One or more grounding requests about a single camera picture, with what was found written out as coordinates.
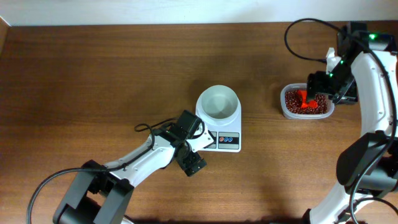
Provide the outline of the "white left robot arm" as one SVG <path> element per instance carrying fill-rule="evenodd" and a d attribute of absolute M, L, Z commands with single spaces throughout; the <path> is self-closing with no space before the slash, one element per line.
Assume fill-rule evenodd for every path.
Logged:
<path fill-rule="evenodd" d="M 74 178 L 54 223 L 126 223 L 134 189 L 153 172 L 177 161 L 191 177 L 206 166 L 198 151 L 213 144 L 206 124 L 185 110 L 174 123 L 152 128 L 144 144 L 128 155 L 100 165 L 86 162 Z"/>

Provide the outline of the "red measuring scoop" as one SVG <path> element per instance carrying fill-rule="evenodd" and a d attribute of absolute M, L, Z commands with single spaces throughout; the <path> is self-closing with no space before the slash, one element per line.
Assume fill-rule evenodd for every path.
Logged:
<path fill-rule="evenodd" d="M 318 103 L 315 100 L 307 100 L 307 91 L 306 90 L 297 90 L 297 95 L 301 97 L 301 109 L 306 108 L 318 108 Z"/>

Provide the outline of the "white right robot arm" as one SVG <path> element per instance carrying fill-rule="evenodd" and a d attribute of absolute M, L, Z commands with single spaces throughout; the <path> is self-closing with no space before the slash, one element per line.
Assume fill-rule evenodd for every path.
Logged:
<path fill-rule="evenodd" d="M 337 182 L 302 223 L 357 223 L 371 202 L 397 210 L 384 197 L 397 191 L 397 46 L 393 35 L 368 31 L 362 22 L 337 28 L 325 71 L 311 73 L 307 97 L 326 95 L 333 105 L 359 103 L 361 135 L 336 165 Z"/>

